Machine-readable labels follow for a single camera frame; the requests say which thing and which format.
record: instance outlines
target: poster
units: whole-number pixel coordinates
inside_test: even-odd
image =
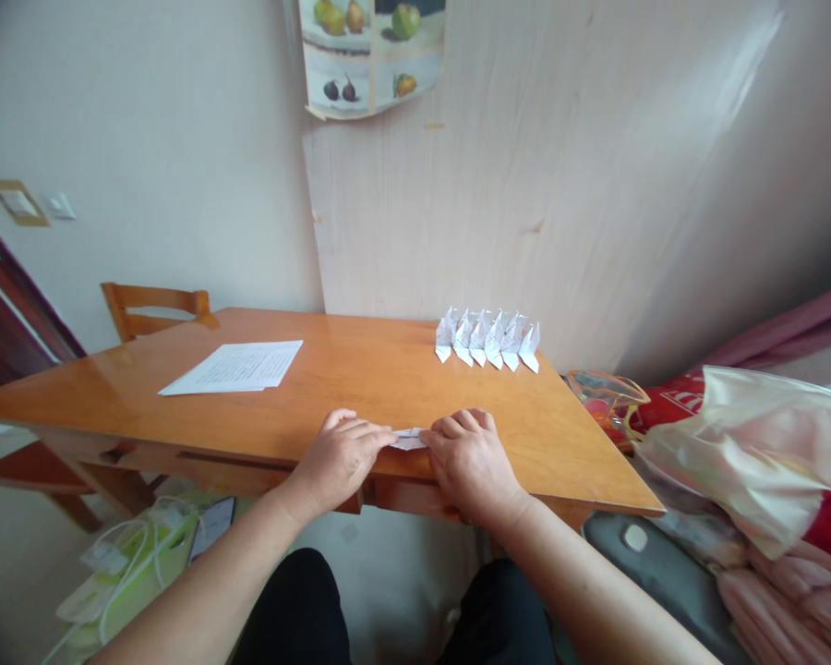
[[[298,0],[307,109],[353,120],[431,90],[443,67],[446,0]]]

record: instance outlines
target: left hand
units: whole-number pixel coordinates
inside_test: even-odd
[[[397,435],[390,427],[357,418],[351,409],[336,409],[326,416],[317,439],[274,494],[304,527],[353,496],[379,450],[395,441]]]

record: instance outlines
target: black pants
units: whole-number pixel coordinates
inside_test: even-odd
[[[266,662],[351,662],[339,588],[316,550],[286,557],[249,616],[234,665]],[[477,573],[439,662],[554,663],[542,601],[511,561]]]

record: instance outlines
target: chair backrest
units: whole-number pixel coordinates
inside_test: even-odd
[[[131,342],[141,335],[158,333],[184,323],[180,319],[131,314],[126,311],[128,308],[181,309],[193,314],[195,318],[210,313],[210,294],[206,291],[177,291],[152,286],[128,286],[114,282],[103,283],[102,291],[122,342]]]

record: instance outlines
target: pink fabric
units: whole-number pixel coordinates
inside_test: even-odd
[[[831,555],[802,541],[774,562],[754,547],[748,558],[717,579],[748,654],[760,665],[831,663]]]
[[[751,328],[701,364],[759,369],[808,356],[831,346],[831,291]]]

